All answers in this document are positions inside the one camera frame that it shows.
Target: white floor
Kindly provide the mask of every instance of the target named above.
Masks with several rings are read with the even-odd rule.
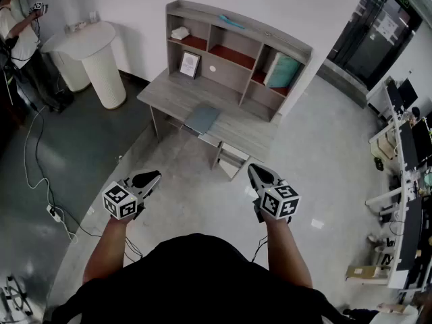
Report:
[[[375,169],[367,142],[375,129],[376,119],[368,109],[315,77],[282,122],[266,162],[302,195],[290,227],[314,287],[334,306],[374,307],[394,297],[387,288],[346,282],[344,276],[349,264],[365,261],[366,236],[379,231],[376,217],[364,205],[367,198],[385,192],[385,174]],[[266,231],[252,209],[246,172],[229,182],[219,166],[211,171],[215,149],[186,132],[146,149],[146,156],[125,157],[121,171],[108,180],[143,166],[163,175],[146,202],[147,210],[128,228],[128,237],[141,252],[145,255],[166,239],[201,232],[227,240],[251,259]],[[95,201],[95,212],[83,221],[92,233],[101,232],[108,220],[99,203]],[[63,261],[49,306],[65,302],[80,286],[97,238],[82,232],[78,237]],[[267,267],[265,249],[256,262]]]

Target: white folded towel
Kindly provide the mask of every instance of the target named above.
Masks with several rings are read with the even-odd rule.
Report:
[[[178,29],[173,30],[171,37],[176,40],[182,40],[183,38],[189,36],[189,30],[184,26],[180,26]]]

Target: black shirt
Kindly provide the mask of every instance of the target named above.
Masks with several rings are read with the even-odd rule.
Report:
[[[202,234],[162,242],[107,279],[86,283],[54,311],[52,323],[80,313],[82,323],[349,321],[322,293],[294,286],[228,242]]]

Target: gray laptop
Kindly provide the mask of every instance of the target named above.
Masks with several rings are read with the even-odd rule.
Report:
[[[210,107],[205,103],[200,103],[189,115],[184,124],[199,134],[204,134],[213,125],[213,122],[215,122],[220,113],[220,110]]]

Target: white shirt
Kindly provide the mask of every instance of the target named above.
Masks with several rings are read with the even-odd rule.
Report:
[[[4,42],[9,31],[18,23],[17,20],[12,16],[10,5],[0,7],[0,36]],[[18,41],[15,47],[12,49],[12,62],[18,68],[22,68],[28,59],[32,57],[38,47],[38,37],[34,33],[32,26],[27,25],[26,28],[18,35]]]
[[[412,306],[407,306],[402,314],[400,313],[378,313],[371,321],[371,324],[415,324],[419,312]]]

